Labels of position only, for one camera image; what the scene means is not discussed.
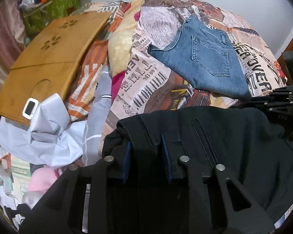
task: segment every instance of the metal screw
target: metal screw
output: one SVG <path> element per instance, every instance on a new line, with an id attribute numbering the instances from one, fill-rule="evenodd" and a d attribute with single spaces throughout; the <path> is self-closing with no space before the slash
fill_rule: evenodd
<path id="1" fill-rule="evenodd" d="M 112 161 L 114 160 L 114 157 L 113 157 L 113 156 L 106 156 L 106 157 L 104 158 L 104 160 L 105 160 L 106 162 L 112 162 Z"/>
<path id="2" fill-rule="evenodd" d="M 75 171 L 75 170 L 78 169 L 78 165 L 75 164 L 75 163 L 73 163 L 73 164 L 71 164 L 71 165 L 69 166 L 69 169 L 70 169 L 71 171 Z"/>
<path id="3" fill-rule="evenodd" d="M 218 165 L 216 165 L 216 169 L 219 170 L 219 171 L 223 171 L 223 170 L 225 170 L 225 168 L 226 167 L 223 164 L 221 164 L 221 163 L 219 163 Z"/>
<path id="4" fill-rule="evenodd" d="M 179 159 L 181 162 L 184 162 L 184 163 L 186 163 L 190 160 L 190 158 L 188 156 L 181 156 Z"/>

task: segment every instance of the orange striped fabric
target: orange striped fabric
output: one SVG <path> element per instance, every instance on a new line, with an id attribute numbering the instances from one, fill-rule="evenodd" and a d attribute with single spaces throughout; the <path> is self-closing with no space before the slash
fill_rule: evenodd
<path id="1" fill-rule="evenodd" d="M 123 19 L 125 2 L 93 4 L 85 11 L 112 11 L 102 32 L 89 47 L 79 68 L 76 82 L 72 85 L 71 93 L 65 105 L 71 121 L 83 120 L 87 117 L 97 86 L 97 81 L 103 68 L 107 65 L 107 43 L 110 35 L 116 30 Z"/>

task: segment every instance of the belt loop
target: belt loop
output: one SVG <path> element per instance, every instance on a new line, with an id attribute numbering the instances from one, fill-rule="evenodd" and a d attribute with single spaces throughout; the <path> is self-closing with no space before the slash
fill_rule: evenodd
<path id="1" fill-rule="evenodd" d="M 225 37 L 222 35 L 222 42 L 223 44 L 226 44 L 226 40 L 225 40 Z"/>

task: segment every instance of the black garment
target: black garment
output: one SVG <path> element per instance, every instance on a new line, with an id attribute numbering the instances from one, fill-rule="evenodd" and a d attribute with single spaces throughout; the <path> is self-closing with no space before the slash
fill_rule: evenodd
<path id="1" fill-rule="evenodd" d="M 140 183 L 154 182 L 163 135 L 168 147 L 182 148 L 179 156 L 230 168 L 274 222 L 293 203 L 293 142 L 261 111 L 198 106 L 136 115 L 117 123 L 105 138 L 103 156 L 129 140 Z"/>

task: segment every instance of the folded blue jeans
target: folded blue jeans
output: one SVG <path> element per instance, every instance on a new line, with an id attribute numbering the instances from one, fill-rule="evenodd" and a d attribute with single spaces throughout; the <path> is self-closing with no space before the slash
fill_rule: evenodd
<path id="1" fill-rule="evenodd" d="M 251 95 L 228 35 L 209 29 L 191 15 L 163 50 L 149 45 L 148 53 L 187 80 L 192 87 L 250 100 Z"/>

